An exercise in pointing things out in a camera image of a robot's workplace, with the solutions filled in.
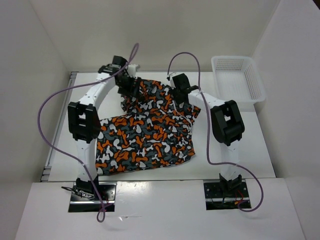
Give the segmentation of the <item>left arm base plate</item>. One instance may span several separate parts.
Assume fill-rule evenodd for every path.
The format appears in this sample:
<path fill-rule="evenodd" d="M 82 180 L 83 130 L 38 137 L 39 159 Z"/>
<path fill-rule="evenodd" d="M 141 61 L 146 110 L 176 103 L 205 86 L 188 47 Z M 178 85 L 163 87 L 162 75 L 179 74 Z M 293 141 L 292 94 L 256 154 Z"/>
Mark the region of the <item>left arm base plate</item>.
<path fill-rule="evenodd" d="M 106 212 L 115 211 L 116 188 L 116 182 L 100 182 L 97 187 Z M 75 183 L 72 187 L 63 187 L 63 189 L 71 192 L 68 207 L 69 213 L 97 213 L 102 207 L 101 202 L 95 193 L 87 193 L 80 190 L 76 187 Z"/>

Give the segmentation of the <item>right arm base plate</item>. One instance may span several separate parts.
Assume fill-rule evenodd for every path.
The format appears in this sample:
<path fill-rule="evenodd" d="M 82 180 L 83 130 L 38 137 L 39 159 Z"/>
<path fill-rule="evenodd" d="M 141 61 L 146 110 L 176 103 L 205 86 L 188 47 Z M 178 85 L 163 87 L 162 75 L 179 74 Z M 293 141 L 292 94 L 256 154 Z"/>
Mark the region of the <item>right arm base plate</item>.
<path fill-rule="evenodd" d="M 203 188 L 207 211 L 233 210 L 237 209 L 238 205 L 245 210 L 252 208 L 245 181 L 242 181 L 238 188 L 229 193 L 223 193 L 220 183 L 217 180 L 204 181 Z"/>

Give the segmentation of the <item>camouflage orange black shorts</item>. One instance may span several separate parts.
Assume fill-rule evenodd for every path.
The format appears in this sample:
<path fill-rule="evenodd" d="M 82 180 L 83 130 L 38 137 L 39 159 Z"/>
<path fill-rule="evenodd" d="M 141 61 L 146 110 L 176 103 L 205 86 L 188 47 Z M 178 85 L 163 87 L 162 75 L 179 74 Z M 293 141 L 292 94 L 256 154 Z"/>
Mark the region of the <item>camouflage orange black shorts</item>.
<path fill-rule="evenodd" d="M 193 124 L 201 109 L 177 104 L 171 90 L 160 81 L 143 79 L 138 98 L 121 97 L 124 115 L 100 121 L 95 159 L 98 174 L 173 167 L 195 155 Z"/>

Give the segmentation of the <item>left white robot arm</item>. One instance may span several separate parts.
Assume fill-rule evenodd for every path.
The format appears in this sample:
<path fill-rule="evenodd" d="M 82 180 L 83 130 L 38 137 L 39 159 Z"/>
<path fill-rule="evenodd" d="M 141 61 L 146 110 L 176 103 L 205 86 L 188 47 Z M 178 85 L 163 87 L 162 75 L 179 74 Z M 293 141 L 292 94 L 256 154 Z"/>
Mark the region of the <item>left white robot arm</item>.
<path fill-rule="evenodd" d="M 96 75 L 94 85 L 77 102 L 67 107 L 68 129 L 76 142 L 77 158 L 81 161 L 76 179 L 77 191 L 89 200 L 100 194 L 96 164 L 96 139 L 101 132 L 98 109 L 110 90 L 118 86 L 119 93 L 138 97 L 141 79 L 136 77 L 140 66 L 129 64 L 121 72 L 116 64 L 103 65 Z"/>

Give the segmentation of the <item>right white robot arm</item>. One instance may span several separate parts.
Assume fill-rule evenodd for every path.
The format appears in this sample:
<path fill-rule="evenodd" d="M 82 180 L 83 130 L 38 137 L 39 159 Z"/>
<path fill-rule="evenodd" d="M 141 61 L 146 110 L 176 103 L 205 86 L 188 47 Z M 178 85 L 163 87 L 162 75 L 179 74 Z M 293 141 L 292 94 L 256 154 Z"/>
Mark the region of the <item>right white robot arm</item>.
<path fill-rule="evenodd" d="M 237 103 L 224 101 L 203 92 L 198 86 L 191 85 L 184 73 L 171 73 L 167 80 L 172 87 L 171 94 L 178 104 L 190 104 L 206 112 L 209 136 L 220 143 L 221 165 L 219 191 L 230 197 L 241 185 L 242 176 L 237 170 L 239 162 L 239 143 L 245 131 L 244 122 Z"/>

